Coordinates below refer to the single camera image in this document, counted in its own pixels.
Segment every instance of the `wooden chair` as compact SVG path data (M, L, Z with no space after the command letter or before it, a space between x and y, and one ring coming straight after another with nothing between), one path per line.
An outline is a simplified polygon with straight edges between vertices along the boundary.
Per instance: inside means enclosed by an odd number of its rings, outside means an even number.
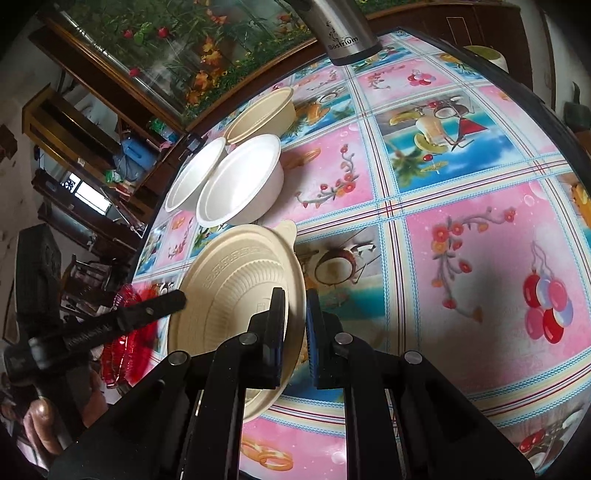
M75 255L61 276L60 305L62 310L83 313L80 317L94 315L101 305L111 307L117 285L111 277L113 267L98 262L79 262Z

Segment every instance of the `window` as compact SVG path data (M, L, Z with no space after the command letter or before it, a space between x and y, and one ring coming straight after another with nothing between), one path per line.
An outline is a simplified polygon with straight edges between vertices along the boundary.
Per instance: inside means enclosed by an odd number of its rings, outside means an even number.
M88 206L94 208L97 212L105 215L107 210L111 206L109 199L107 199L102 193L97 192L87 183L81 181L78 176L70 173L70 176L62 184L80 200L82 200Z

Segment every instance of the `red flower painting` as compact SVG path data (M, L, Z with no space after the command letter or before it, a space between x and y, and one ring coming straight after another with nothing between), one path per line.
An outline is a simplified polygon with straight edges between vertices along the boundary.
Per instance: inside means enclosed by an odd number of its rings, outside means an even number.
M447 223L435 225L431 234L431 251L433 260L437 261L437 274L431 281L433 288L443 288L445 297L442 301L443 307L449 310L455 310L464 317L482 323L483 313L481 307L476 307L471 312L463 309L456 298L453 296L452 287L457 275L467 275L473 270L471 263L466 258L458 257L462 245L464 244L460 236L465 233L465 229L476 229L479 233L484 233L489 229L490 224L501 225L503 223L513 223L517 214L514 208L509 208L502 212L502 217L497 218L492 214L492 208L488 207L485 213L470 215L464 218L447 218Z
M301 203L302 207L308 208L310 204L315 204L318 209L328 200L335 200L337 197L342 197L355 190L357 186L356 181L359 178L359 175L355 173L355 165L353 163L355 153L349 153L349 145L345 144L340 149L340 155L343 160L340 168L345 171L343 177L335 181L334 187L330 187L327 183L321 183L319 187L320 192L316 194L315 199L303 200L301 198L301 192L296 192L295 198Z

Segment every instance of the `stainless steel thermos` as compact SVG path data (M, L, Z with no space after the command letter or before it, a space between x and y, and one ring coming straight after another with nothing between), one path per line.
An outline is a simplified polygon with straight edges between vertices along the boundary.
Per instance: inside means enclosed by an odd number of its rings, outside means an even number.
M335 65L349 65L382 49L354 0L285 0L308 25Z

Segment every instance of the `table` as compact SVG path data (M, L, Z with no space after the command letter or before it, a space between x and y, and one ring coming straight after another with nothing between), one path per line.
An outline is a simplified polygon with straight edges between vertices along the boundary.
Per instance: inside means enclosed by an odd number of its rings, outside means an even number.
M283 190L259 222L295 221L323 308L374 348L421 351L541 473L591 398L591 202L548 136L477 71L404 31L382 43L263 92L293 87L298 118L282 137ZM178 287L227 228L161 211L134 286ZM342 392L315 390L303 353L280 399L244 425L242 451L257 478L346 478Z

